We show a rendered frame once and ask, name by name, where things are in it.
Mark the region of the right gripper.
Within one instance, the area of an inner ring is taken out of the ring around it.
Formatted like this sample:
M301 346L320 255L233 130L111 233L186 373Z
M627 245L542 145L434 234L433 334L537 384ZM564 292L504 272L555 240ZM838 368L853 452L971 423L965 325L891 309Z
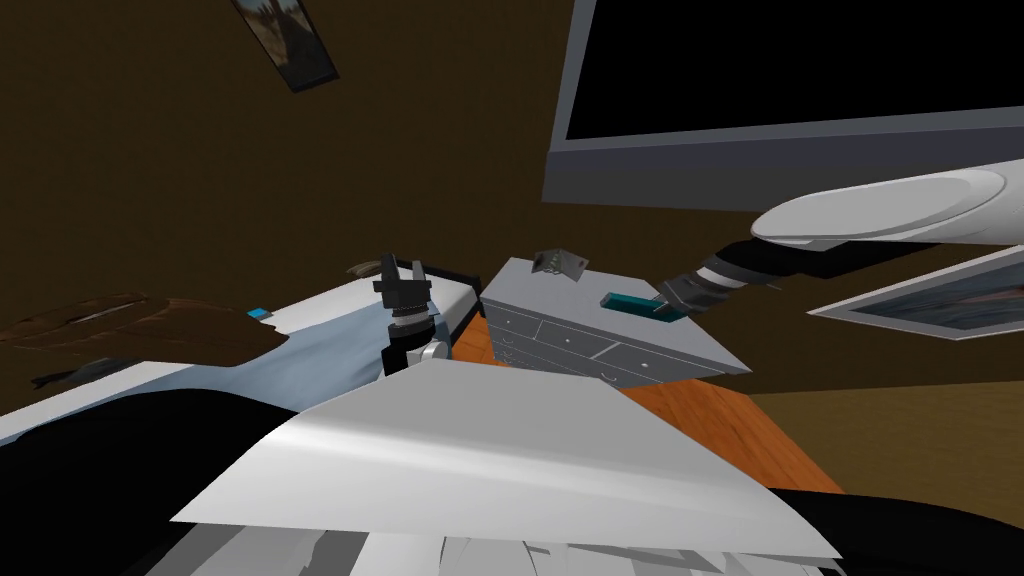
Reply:
M664 302L686 316L702 314L724 301L724 288L694 272L662 282L656 289Z

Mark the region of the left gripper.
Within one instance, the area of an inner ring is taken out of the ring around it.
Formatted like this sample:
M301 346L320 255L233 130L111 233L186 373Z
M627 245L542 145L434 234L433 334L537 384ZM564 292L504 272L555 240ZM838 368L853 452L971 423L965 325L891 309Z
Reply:
M381 296L382 305L397 320L428 312L431 300L431 282L420 260L411 262L412 279L399 278L399 268L392 253L381 255L381 279L372 283L373 289Z

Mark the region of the teal rectangular block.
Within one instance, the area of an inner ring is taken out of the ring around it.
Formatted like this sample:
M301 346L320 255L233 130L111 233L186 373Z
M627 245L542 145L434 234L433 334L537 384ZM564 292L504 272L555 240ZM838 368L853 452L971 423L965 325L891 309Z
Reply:
M662 300L644 299L620 293L606 294L600 305L605 310L666 323L686 317L686 314Z

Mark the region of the grey chest of drawers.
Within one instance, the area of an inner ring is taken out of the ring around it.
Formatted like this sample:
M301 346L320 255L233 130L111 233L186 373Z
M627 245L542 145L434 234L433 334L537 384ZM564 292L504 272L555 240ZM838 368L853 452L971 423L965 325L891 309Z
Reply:
M637 278L588 270L573 281L509 259L480 295L495 359L616 388L748 373L692 320L666 323L602 308L609 293L649 299L656 291Z

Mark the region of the small grey angular object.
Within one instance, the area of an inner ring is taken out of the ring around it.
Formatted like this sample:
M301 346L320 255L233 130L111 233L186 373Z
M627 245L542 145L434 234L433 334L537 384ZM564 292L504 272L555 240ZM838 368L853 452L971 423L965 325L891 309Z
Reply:
M531 273L561 275L579 282L588 264L588 259L567 250L550 249L535 254Z

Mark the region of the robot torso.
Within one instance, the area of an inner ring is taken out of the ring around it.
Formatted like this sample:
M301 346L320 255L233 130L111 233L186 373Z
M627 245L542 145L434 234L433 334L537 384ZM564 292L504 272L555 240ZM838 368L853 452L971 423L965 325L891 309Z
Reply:
M297 414L177 519L837 554L760 483L597 379L438 359Z

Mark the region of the large grey-framed window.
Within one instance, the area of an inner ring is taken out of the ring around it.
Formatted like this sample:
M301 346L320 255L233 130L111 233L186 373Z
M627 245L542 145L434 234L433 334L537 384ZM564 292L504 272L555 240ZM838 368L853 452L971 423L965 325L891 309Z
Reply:
M762 212L1024 158L1024 0L575 0L550 203Z

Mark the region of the brown blanket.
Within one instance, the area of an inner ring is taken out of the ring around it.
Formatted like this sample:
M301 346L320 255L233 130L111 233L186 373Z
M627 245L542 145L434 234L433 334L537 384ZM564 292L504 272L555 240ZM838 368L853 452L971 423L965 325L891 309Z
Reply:
M40 313L0 329L0 344L85 356L234 367L288 336L239 310L122 293Z

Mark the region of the dark-framed landscape picture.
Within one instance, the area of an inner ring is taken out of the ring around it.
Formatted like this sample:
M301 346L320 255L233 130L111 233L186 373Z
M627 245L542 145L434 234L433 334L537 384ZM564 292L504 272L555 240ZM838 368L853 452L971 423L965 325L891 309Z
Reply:
M293 93L339 78L301 0L231 0L231 3Z

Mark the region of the white bed with black frame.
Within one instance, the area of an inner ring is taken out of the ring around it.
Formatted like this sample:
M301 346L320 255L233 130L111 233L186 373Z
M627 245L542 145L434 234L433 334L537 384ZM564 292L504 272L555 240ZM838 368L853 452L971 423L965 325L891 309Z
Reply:
M265 319L288 336L280 347L238 367L141 362L0 416L0 446L24 433L134 394L211 389L295 412L377 379L390 313L372 278L353 280Z

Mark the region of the grey-framed wall picture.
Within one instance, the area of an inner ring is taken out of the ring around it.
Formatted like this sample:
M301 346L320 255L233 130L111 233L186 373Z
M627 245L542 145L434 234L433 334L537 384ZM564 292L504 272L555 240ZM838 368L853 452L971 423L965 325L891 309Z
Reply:
M967 340L1024 331L1024 245L810 312L813 316Z

